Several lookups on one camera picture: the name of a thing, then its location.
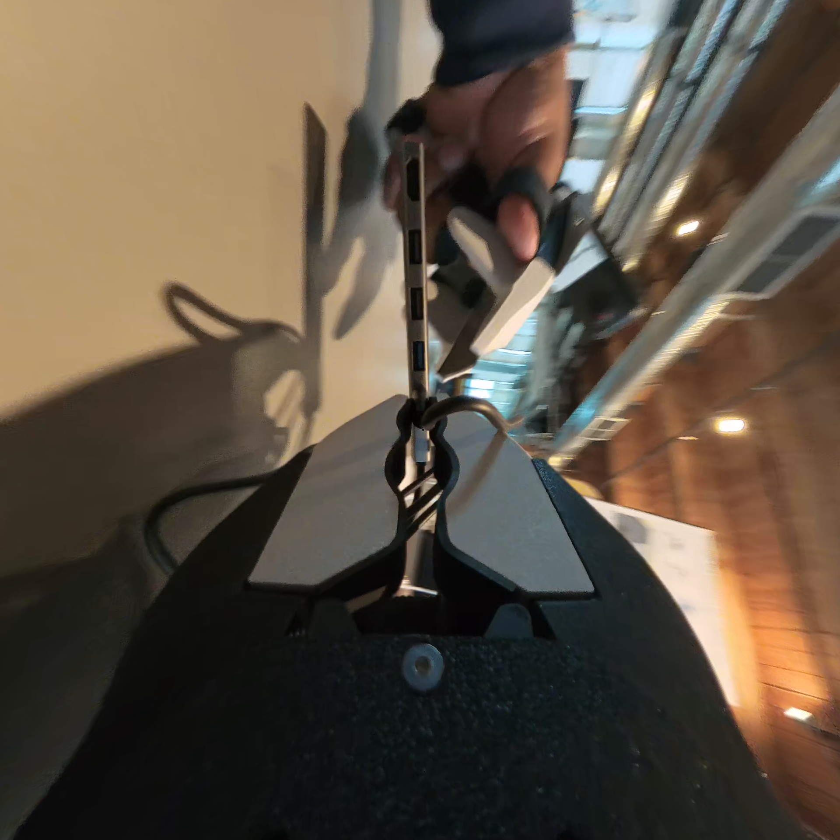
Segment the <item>printed instruction board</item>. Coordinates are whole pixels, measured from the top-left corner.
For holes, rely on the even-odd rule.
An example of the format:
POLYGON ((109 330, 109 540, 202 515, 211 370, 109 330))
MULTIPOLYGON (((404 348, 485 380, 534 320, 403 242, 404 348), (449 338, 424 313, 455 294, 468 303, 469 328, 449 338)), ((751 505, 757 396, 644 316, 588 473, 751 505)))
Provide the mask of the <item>printed instruction board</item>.
POLYGON ((605 500, 587 500, 655 572, 703 647, 724 697, 740 708, 713 532, 605 500))

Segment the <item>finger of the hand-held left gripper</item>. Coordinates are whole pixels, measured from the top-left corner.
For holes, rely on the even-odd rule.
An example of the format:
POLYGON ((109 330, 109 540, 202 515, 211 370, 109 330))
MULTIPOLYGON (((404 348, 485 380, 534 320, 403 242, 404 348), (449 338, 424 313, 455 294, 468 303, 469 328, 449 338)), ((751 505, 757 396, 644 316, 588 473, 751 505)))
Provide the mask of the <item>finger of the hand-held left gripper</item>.
POLYGON ((441 382, 471 372, 481 358, 506 347, 555 278, 541 258, 513 273, 513 280, 484 280, 461 262, 435 274, 435 330, 448 346, 436 370, 441 382))

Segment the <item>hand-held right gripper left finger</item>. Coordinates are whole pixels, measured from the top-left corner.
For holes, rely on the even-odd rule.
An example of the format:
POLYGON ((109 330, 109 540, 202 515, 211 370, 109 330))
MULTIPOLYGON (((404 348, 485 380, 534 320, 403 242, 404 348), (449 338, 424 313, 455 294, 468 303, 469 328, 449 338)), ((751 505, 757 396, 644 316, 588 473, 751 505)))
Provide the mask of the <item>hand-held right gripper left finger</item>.
POLYGON ((406 563, 412 404, 393 395, 314 446, 248 584, 287 592, 394 592, 406 563))

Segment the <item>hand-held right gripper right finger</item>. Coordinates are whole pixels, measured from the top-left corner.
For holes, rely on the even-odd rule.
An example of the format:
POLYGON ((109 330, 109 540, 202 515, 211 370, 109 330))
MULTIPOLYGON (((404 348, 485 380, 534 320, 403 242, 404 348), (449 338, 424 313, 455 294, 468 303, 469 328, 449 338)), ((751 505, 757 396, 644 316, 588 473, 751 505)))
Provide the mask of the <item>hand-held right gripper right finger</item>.
POLYGON ((477 413, 445 419, 451 474, 435 536, 453 561, 509 593, 536 600, 595 594, 531 456, 477 413))

